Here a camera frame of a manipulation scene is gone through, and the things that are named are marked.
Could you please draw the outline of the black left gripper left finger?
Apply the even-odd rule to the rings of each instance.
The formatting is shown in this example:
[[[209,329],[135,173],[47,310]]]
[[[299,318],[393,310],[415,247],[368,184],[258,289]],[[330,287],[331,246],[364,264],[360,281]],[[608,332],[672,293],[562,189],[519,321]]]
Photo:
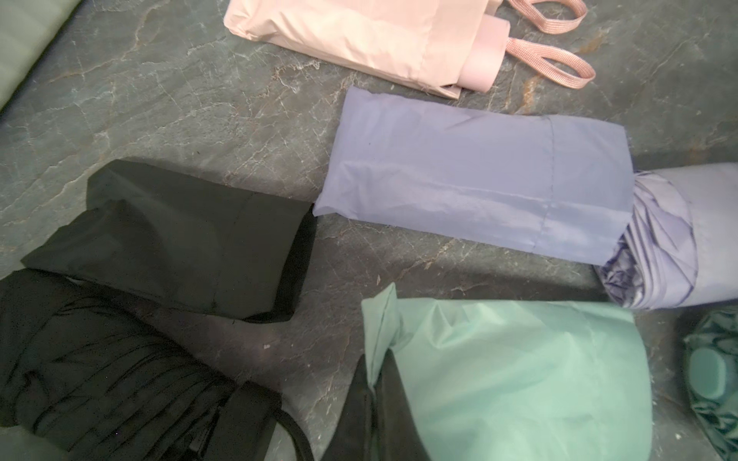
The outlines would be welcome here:
[[[365,356],[357,362],[336,430],[322,461],[368,461],[372,457],[374,396]]]

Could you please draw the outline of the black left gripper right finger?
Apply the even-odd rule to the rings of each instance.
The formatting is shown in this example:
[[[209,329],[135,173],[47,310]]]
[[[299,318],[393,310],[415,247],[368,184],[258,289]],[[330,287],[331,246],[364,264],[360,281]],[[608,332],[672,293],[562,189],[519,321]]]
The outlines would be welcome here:
[[[392,351],[384,355],[374,390],[378,460],[430,461]]]

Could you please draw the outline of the mint green sleeve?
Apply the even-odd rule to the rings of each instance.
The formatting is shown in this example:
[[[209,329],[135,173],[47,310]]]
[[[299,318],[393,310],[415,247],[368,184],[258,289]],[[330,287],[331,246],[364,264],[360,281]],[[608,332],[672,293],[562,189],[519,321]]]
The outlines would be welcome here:
[[[611,303],[402,299],[361,304],[370,380],[392,355],[434,460],[646,460],[647,353]]]
[[[1,111],[80,4],[80,0],[1,1]]]

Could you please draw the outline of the black umbrella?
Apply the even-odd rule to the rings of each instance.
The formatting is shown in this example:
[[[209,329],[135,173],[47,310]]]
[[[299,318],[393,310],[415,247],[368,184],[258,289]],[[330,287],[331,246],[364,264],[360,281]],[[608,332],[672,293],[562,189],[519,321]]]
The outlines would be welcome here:
[[[309,440],[279,393],[238,384],[110,300],[20,270],[1,282],[1,424],[73,460],[263,460],[276,428]]]

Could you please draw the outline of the lilac sleeve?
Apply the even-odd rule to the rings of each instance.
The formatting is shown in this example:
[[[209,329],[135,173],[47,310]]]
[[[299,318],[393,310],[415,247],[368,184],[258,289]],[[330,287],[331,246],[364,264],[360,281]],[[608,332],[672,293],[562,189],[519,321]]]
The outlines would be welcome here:
[[[619,125],[351,88],[314,213],[602,265],[633,189]]]

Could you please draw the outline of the mint green sleeved umbrella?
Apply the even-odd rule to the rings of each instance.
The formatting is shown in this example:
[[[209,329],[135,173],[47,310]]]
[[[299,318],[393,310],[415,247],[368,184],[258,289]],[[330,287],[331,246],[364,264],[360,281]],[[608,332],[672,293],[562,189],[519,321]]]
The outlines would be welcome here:
[[[737,458],[737,308],[707,314],[684,339],[690,406],[716,453]]]

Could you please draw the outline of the lilac sleeved umbrella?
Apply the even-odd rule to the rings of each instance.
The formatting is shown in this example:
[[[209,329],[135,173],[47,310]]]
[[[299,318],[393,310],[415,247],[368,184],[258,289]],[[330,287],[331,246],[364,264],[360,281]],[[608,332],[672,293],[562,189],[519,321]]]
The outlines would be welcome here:
[[[695,307],[737,297],[737,165],[636,174],[632,220],[596,270],[621,307]]]

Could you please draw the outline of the pink sleeved umbrella front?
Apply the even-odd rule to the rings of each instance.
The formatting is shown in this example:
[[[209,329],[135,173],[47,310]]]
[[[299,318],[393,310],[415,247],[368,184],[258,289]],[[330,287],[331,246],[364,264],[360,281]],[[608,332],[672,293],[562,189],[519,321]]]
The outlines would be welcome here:
[[[232,1],[225,27],[316,59],[448,99],[491,90],[505,56],[579,90],[596,72],[579,56],[511,38],[498,1]]]

